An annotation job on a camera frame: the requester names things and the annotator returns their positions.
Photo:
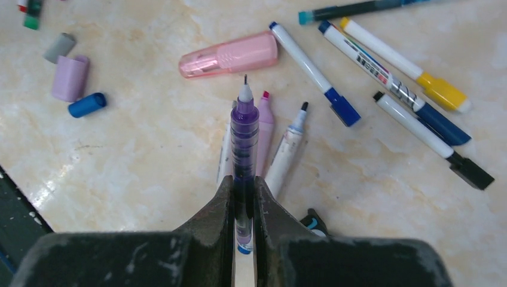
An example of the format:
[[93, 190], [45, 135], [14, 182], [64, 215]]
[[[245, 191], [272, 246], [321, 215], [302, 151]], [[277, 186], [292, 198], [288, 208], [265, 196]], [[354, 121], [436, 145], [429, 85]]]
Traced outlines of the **thick blue whiteboard marker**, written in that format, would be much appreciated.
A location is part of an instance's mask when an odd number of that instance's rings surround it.
[[282, 190], [289, 169], [291, 168], [303, 138], [308, 106], [308, 102], [302, 104], [298, 114], [285, 130], [264, 178], [265, 183], [275, 199], [278, 198]]

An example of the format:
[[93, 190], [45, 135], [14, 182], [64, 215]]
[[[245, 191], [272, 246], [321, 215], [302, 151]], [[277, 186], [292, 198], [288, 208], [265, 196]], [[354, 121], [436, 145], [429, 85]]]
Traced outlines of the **purple highlighter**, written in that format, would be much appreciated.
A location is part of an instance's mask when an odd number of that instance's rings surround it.
[[270, 93], [268, 91], [264, 91], [257, 108], [259, 110], [259, 135], [257, 143], [256, 175], [263, 176], [274, 130], [274, 115], [271, 111]]

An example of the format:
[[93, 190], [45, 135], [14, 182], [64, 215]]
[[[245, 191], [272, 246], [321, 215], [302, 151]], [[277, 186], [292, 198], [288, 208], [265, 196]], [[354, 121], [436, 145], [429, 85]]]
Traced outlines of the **grey white marker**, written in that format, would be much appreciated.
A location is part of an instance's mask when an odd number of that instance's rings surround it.
[[231, 153], [231, 111], [228, 113], [224, 136], [222, 137], [216, 187], [218, 188], [225, 176], [233, 174], [233, 158]]

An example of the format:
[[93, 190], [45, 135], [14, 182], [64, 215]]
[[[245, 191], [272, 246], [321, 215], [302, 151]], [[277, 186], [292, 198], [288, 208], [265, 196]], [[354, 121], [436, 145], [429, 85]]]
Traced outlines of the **purple highlighter cap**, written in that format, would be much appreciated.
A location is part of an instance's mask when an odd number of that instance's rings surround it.
[[57, 58], [51, 95], [64, 102], [76, 102], [84, 93], [90, 59], [84, 55]]

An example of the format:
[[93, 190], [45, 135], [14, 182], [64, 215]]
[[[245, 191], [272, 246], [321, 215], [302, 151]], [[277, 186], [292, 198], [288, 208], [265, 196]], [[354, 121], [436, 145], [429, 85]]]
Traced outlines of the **pink highlighter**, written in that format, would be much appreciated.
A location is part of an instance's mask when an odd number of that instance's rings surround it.
[[265, 31], [185, 54], [178, 68], [184, 78], [197, 78], [266, 68], [277, 60], [277, 41]]

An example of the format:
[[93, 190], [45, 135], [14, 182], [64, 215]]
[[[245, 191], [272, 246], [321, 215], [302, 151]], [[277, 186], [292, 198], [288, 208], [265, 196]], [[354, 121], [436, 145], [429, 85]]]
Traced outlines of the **purple pen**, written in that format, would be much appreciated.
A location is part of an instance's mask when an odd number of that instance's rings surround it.
[[231, 154], [233, 157], [233, 194], [235, 204], [236, 242], [241, 254], [253, 251], [253, 199], [256, 152], [259, 133], [259, 110], [254, 105], [248, 76], [230, 115]]

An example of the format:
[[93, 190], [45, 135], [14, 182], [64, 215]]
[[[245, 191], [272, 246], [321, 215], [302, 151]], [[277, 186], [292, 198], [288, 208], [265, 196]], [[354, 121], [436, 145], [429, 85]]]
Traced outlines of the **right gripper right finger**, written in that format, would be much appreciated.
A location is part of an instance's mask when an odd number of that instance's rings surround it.
[[439, 254], [417, 239], [321, 237], [256, 177], [256, 286], [452, 286]]

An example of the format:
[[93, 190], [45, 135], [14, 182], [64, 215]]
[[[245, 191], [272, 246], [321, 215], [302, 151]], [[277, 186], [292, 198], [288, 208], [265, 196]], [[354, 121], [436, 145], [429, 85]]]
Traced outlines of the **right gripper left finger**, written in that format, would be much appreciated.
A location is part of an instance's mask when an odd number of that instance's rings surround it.
[[51, 233], [24, 257], [12, 286], [231, 286], [233, 179], [173, 231]]

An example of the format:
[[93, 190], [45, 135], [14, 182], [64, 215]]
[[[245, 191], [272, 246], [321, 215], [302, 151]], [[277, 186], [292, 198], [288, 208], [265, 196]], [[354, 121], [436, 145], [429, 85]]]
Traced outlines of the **grey marker cap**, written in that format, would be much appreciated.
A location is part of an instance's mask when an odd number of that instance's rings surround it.
[[53, 64], [57, 64], [58, 58], [60, 56], [67, 56], [76, 43], [77, 41], [72, 34], [62, 32], [45, 51], [42, 57]]

